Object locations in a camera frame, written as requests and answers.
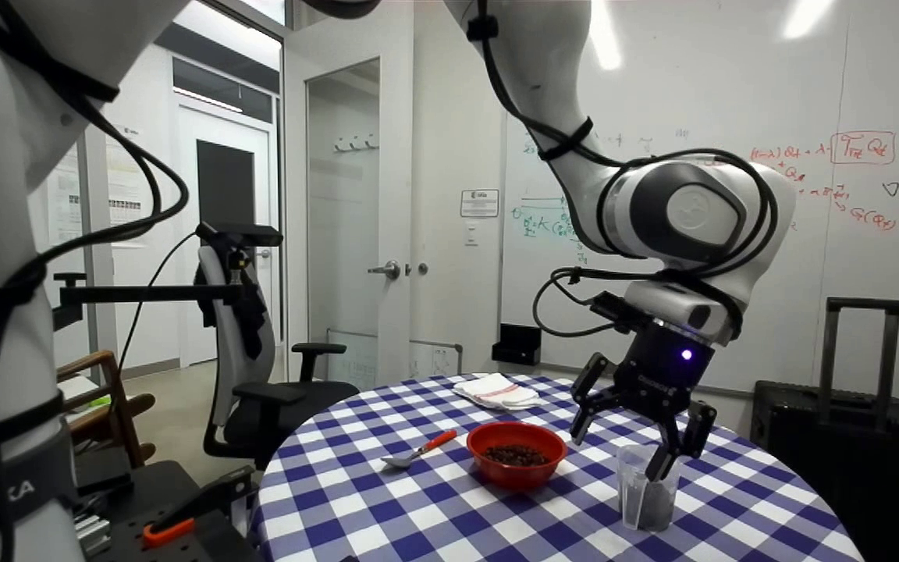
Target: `black chair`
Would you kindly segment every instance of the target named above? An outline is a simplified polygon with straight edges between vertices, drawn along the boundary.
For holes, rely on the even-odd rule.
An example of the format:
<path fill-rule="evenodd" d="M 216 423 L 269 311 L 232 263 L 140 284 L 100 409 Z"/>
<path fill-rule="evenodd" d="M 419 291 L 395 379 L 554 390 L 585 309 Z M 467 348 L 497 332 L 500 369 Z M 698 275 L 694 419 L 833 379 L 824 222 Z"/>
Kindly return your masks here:
<path fill-rule="evenodd" d="M 216 398 L 203 451 L 210 455 L 252 459 L 259 467 L 315 411 L 357 398 L 344 380 L 313 380 L 319 356 L 344 354 L 338 343 L 297 343 L 300 380 L 269 385 L 275 334 L 252 273 L 255 247 L 279 247 L 280 234 L 207 231 L 199 245 L 198 284 L 240 284 L 240 301 L 199 303 L 203 324 L 216 328 Z"/>

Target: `suitcase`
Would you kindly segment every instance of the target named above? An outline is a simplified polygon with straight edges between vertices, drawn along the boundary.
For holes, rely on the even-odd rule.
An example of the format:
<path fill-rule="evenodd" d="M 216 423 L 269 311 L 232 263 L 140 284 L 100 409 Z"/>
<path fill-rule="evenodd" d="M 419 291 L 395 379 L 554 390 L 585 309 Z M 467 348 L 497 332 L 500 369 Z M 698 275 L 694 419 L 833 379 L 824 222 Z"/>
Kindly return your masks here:
<path fill-rule="evenodd" d="M 843 309 L 885 311 L 874 398 L 833 390 L 833 348 Z M 828 500 L 869 562 L 899 562 L 895 336 L 899 301 L 829 298 L 820 387 L 757 380 L 751 407 L 751 440 Z"/>

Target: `door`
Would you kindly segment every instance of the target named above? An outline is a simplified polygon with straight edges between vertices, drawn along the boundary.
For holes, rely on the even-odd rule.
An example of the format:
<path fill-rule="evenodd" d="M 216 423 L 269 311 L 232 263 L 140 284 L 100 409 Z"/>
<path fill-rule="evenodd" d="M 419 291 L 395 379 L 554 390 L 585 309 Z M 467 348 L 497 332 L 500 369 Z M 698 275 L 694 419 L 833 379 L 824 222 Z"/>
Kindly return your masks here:
<path fill-rule="evenodd" d="M 381 3 L 283 41 L 287 336 L 357 334 L 329 375 L 359 387 L 413 375 L 413 26 L 413 3 Z"/>
<path fill-rule="evenodd" d="M 177 98 L 177 166 L 188 183 L 192 183 L 185 222 L 192 228 L 210 222 L 216 228 L 250 228 L 279 226 L 279 190 L 275 190 L 275 143 L 271 126 L 221 112 L 203 99 Z M 198 269 L 199 240 L 191 240 L 181 254 Z M 264 309 L 275 334 L 280 336 L 280 303 L 279 303 L 279 254 L 255 250 L 255 275 L 264 298 Z M 216 334 L 203 328 L 199 309 L 185 305 L 181 360 L 210 362 L 216 360 Z"/>

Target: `floor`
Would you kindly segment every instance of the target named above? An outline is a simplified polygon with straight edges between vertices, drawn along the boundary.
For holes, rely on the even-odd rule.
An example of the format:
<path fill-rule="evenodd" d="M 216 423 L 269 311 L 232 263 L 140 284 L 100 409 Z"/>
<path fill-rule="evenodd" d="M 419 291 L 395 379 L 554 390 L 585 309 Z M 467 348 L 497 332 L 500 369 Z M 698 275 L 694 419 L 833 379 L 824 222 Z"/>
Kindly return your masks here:
<path fill-rule="evenodd" d="M 151 461 L 174 459 L 198 483 L 247 466 L 240 459 L 216 459 L 203 453 L 211 385 L 211 362 L 126 379 L 127 398 L 156 398 L 156 407 L 134 419 L 140 442 L 156 442 L 156 455 Z"/>

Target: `round table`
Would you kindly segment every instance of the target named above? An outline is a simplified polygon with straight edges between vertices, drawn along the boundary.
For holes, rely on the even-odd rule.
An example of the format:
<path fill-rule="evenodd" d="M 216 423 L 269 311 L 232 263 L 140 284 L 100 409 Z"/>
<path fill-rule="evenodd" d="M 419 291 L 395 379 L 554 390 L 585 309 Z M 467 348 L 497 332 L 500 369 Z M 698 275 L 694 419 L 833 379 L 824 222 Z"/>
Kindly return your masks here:
<path fill-rule="evenodd" d="M 259 532 L 271 560 L 858 560 L 828 502 L 748 440 L 715 427 L 701 459 L 678 461 L 678 514 L 662 533 L 620 525 L 616 455 L 656 442 L 628 411 L 596 416 L 571 448 L 567 380 L 508 375 L 538 407 L 486 411 L 453 394 L 464 379 L 365 390 L 308 419 L 269 461 Z M 508 497 L 472 474 L 464 434 L 493 419 L 547 426 L 567 459 L 534 497 Z M 459 438 L 408 472 L 383 455 L 457 427 Z"/>

